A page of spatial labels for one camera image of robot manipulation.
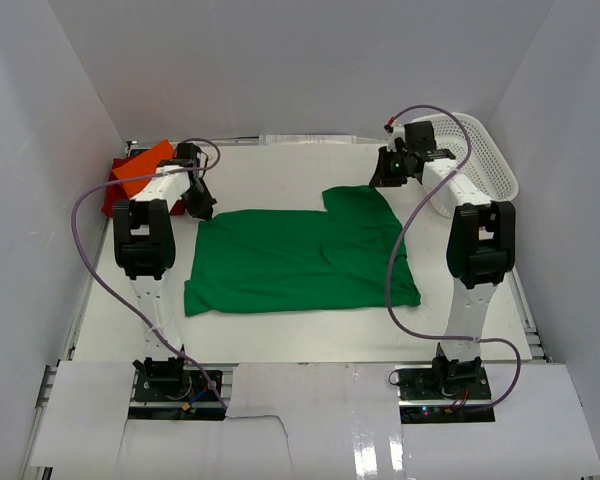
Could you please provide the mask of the green t shirt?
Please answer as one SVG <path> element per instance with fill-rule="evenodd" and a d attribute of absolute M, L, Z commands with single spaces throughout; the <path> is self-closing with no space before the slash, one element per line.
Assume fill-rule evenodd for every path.
<path fill-rule="evenodd" d="M 199 225 L 184 312 L 260 314 L 417 307 L 402 225 L 368 186 L 323 191 L 318 210 L 239 210 Z"/>

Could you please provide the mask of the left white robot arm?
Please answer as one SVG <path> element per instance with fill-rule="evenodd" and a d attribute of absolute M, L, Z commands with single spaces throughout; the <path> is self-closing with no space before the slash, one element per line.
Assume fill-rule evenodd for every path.
<path fill-rule="evenodd" d="M 163 141 L 112 170 L 125 192 L 112 206 L 114 257 L 143 315 L 146 358 L 134 366 L 149 387 L 176 401 L 190 395 L 192 377 L 184 369 L 185 348 L 167 295 L 176 259 L 171 212 L 181 205 L 195 219 L 212 218 L 216 200 L 204 181 L 208 161 L 193 139 L 175 146 Z"/>

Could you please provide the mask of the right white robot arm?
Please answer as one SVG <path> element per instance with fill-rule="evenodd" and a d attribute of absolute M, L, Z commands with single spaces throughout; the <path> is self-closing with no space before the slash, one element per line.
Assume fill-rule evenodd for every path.
<path fill-rule="evenodd" d="M 430 367 L 401 370 L 396 383 L 404 397 L 468 398 L 486 383 L 482 334 L 491 299 L 515 263 L 516 211 L 496 201 L 465 174 L 448 149 L 438 147 L 429 121 L 401 125 L 391 119 L 370 180 L 373 187 L 399 187 L 417 180 L 451 213 L 446 263 L 453 278 L 447 327 L 436 337 Z"/>

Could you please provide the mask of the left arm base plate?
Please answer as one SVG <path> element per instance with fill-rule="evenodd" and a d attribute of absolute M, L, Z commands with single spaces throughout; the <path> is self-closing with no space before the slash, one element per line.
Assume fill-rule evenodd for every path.
<path fill-rule="evenodd" d="M 187 367 L 162 372 L 135 361 L 128 419 L 151 421 L 222 421 L 225 408 L 218 401 L 201 372 Z"/>

